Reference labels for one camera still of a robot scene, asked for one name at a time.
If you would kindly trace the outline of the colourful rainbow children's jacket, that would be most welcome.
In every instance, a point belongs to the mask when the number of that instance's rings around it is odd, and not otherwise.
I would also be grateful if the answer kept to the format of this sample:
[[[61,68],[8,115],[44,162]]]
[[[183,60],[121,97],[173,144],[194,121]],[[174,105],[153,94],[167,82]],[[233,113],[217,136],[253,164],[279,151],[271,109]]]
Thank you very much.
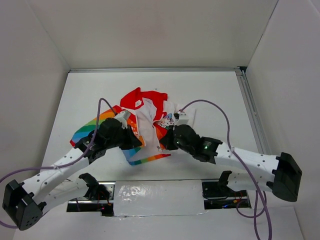
[[[138,87],[127,93],[119,105],[114,105],[99,115],[99,122],[115,116],[123,110],[130,112],[127,124],[132,127],[142,146],[123,150],[123,155],[131,166],[151,162],[169,157],[172,151],[166,150],[160,140],[169,130],[169,126],[176,123],[174,116],[183,108],[182,104],[168,101],[168,94],[154,90],[141,91]]]

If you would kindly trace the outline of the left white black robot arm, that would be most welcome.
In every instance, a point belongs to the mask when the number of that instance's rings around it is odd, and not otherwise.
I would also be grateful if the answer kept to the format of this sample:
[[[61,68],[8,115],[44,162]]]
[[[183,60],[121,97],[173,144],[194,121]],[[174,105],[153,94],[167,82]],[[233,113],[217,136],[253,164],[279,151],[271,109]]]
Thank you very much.
[[[74,180],[68,178],[103,157],[109,149],[131,150],[142,144],[130,125],[107,118],[49,169],[22,182],[10,181],[5,186],[2,207],[14,227],[25,231],[48,211],[71,199],[85,197],[92,200],[100,192],[109,196],[108,190],[89,173],[82,173]]]

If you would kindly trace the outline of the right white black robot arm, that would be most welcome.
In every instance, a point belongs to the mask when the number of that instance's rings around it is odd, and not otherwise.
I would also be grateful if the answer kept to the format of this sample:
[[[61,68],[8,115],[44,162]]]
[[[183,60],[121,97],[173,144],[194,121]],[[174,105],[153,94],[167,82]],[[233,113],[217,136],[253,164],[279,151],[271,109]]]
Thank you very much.
[[[245,170],[245,173],[222,172],[218,190],[223,196],[260,189],[286,202],[298,200],[302,170],[289,153],[266,155],[230,147],[221,140],[199,136],[187,124],[169,127],[160,143],[166,150],[183,150],[203,163]]]

